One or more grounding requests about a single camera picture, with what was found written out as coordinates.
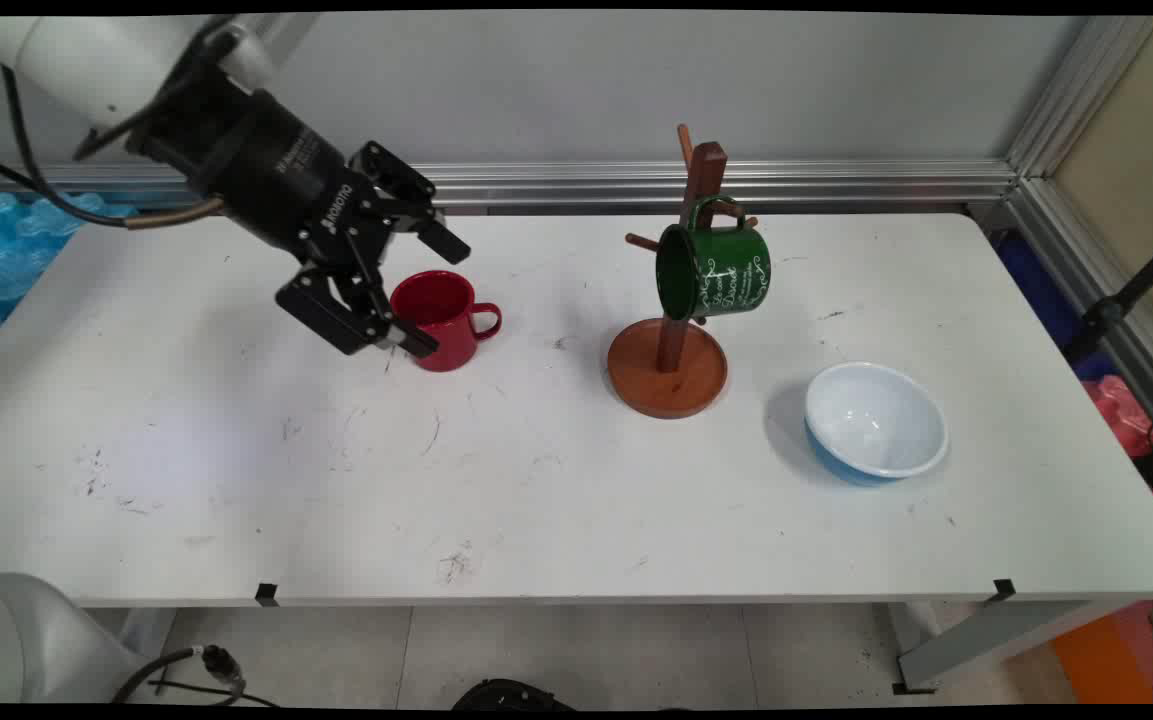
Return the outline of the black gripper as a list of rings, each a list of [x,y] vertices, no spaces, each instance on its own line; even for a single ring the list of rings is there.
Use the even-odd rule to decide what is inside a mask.
[[[346,158],[273,95],[236,85],[188,88],[137,123],[125,147],[178,170],[193,192],[220,198],[229,219],[306,263],[276,305],[344,355],[439,350],[385,295],[389,231],[415,234],[452,265],[470,246],[445,227],[435,183],[387,147],[370,141]],[[351,232],[357,213],[367,219]]]

